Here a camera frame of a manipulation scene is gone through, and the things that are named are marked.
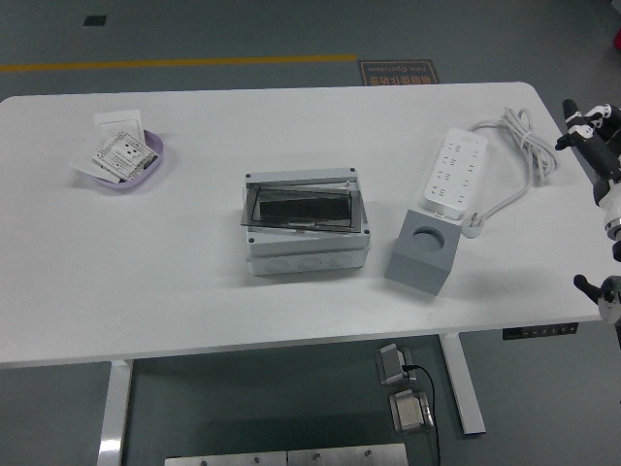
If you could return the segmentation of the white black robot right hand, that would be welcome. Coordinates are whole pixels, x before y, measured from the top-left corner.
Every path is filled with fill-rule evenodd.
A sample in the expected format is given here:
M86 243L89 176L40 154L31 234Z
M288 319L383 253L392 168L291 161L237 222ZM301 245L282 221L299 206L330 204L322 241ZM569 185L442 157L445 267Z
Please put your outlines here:
M563 112L567 132L555 149L576 148L597 174L594 201L605 211L605 231L614 239L620 228L620 109L603 104L583 114L566 99Z

